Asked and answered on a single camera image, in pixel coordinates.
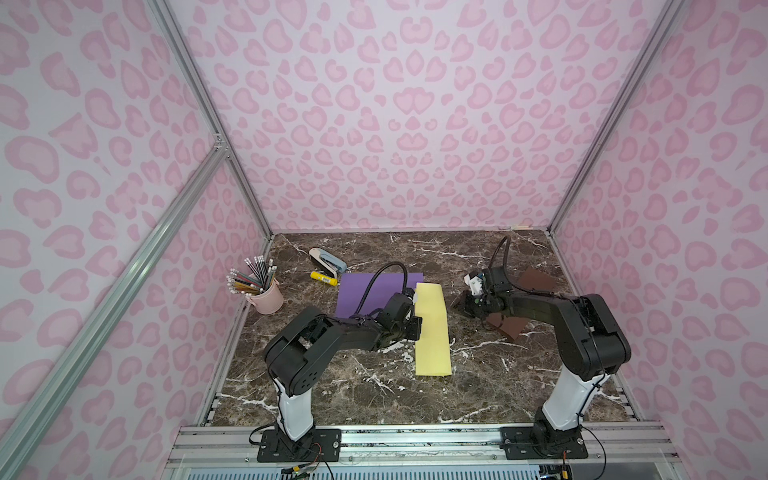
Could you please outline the yellow paper sheet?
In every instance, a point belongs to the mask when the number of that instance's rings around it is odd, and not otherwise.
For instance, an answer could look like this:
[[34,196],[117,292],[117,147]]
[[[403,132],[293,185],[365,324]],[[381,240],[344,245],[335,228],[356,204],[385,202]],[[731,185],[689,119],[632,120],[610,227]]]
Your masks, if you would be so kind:
[[415,342],[415,375],[450,376],[447,308],[439,284],[417,284],[415,313],[422,318],[420,337]]

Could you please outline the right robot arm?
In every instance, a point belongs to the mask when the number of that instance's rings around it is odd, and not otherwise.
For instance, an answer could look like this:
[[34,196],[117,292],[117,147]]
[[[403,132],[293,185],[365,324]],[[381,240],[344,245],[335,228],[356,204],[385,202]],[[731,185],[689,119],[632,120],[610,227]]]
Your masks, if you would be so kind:
[[568,296],[524,288],[501,267],[464,276],[467,289],[454,307],[470,318],[519,317],[554,328],[562,368],[549,398],[529,426],[503,427],[501,448],[509,460],[585,459],[583,416],[594,396],[631,347],[602,296]]

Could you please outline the brown paper sheet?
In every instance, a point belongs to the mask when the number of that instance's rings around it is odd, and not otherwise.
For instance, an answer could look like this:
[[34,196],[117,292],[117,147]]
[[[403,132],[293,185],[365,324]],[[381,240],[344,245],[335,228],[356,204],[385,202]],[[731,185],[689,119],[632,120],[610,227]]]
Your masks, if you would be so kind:
[[[517,283],[528,289],[552,291],[556,287],[556,279],[539,270],[529,267],[518,278]],[[516,340],[526,329],[529,320],[522,317],[512,317],[502,313],[492,313],[485,320],[486,327],[496,330],[511,340]]]

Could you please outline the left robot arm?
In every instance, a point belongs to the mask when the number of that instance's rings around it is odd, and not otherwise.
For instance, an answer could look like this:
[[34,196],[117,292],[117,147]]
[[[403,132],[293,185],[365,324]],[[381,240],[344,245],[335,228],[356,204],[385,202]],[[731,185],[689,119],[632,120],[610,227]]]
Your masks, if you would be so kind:
[[284,438],[299,443],[314,428],[312,389],[338,352],[379,351],[420,338],[422,318],[415,313],[414,298],[415,290],[408,288],[393,294],[384,307],[350,318],[309,305],[268,343],[264,360],[277,389],[277,425]]

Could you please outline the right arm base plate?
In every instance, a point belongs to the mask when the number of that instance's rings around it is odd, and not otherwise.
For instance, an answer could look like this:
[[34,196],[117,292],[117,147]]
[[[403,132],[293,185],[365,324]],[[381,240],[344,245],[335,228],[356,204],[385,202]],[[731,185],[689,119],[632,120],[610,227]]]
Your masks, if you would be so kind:
[[579,460],[589,456],[579,427],[563,431],[536,423],[502,427],[500,433],[500,447],[507,460]]

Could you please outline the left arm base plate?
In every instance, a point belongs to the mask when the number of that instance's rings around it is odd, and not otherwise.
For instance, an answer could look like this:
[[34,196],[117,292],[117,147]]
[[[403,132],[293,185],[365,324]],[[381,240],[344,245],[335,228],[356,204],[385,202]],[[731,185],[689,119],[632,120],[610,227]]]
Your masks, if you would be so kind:
[[342,431],[332,428],[312,428],[299,440],[291,440],[280,428],[260,431],[260,438],[249,435],[249,443],[257,448],[260,463],[337,462],[342,444]]

